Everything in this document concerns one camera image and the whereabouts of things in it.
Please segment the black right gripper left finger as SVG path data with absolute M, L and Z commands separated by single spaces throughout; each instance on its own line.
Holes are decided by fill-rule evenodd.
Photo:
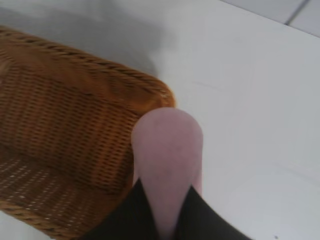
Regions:
M 85 240 L 158 240 L 159 234 L 142 183 L 138 180 L 123 202 Z

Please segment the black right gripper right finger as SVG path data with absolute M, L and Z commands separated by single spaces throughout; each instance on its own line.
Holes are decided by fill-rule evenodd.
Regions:
M 183 202 L 175 229 L 175 240 L 230 240 L 226 223 L 191 187 Z

